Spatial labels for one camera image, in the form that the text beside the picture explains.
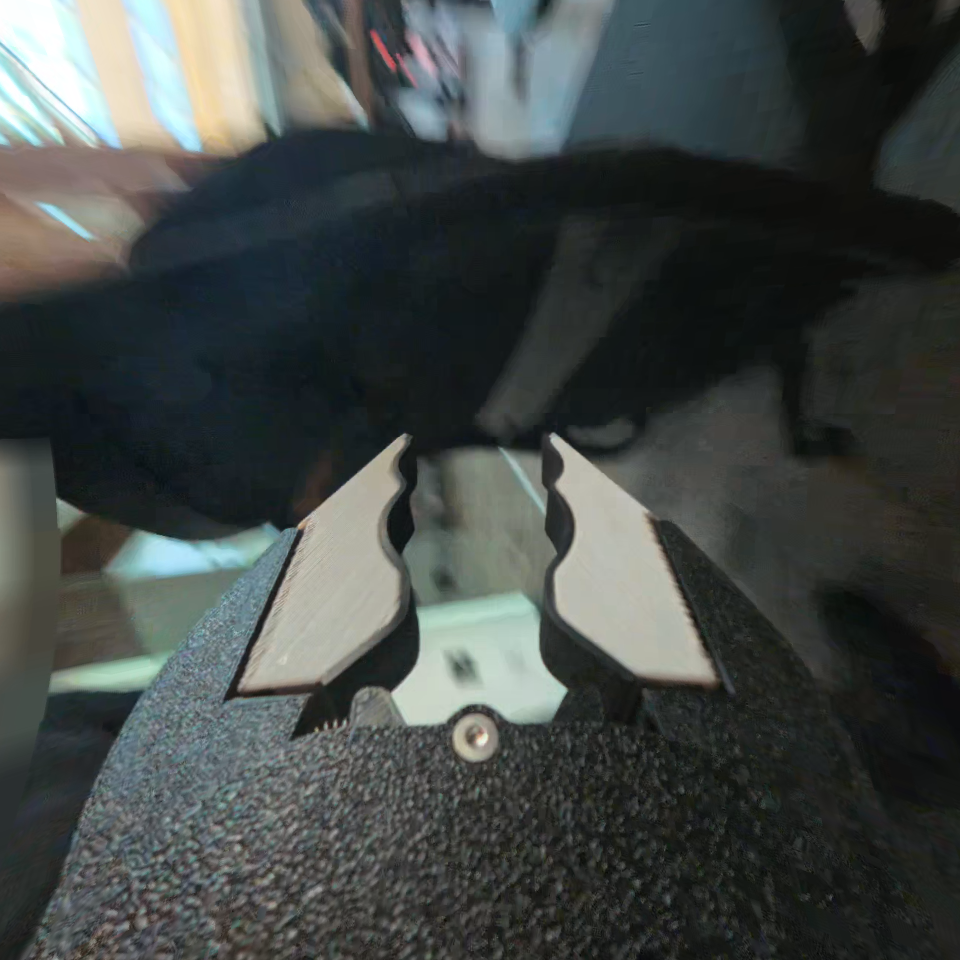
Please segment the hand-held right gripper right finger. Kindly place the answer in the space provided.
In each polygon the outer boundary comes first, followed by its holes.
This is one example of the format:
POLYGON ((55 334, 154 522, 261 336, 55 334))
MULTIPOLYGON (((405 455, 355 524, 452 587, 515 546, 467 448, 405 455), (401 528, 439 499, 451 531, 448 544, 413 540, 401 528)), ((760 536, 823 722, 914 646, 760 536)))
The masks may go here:
POLYGON ((567 700, 632 722, 645 691, 714 693, 719 666, 654 513, 558 434, 542 444, 539 652, 567 700))

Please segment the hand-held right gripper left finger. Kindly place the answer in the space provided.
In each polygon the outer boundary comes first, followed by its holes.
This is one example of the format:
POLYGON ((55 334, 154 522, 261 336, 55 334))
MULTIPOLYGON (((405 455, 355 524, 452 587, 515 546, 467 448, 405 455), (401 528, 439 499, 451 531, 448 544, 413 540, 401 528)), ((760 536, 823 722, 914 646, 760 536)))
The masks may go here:
POLYGON ((411 440, 395 439, 297 527, 228 699, 304 694, 297 726, 321 727, 348 720, 362 690, 390 695, 411 673, 411 440))

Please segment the black office chair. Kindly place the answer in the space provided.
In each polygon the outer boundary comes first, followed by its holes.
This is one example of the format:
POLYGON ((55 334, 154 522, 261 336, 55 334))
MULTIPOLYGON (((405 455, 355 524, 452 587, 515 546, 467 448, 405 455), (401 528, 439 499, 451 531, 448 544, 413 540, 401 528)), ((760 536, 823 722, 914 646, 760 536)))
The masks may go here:
POLYGON ((178 539, 293 526, 402 435, 617 455, 757 367, 795 454, 845 453, 804 410, 814 326, 957 263, 937 201, 748 161, 302 130, 173 198, 114 274, 2 302, 2 443, 178 539))

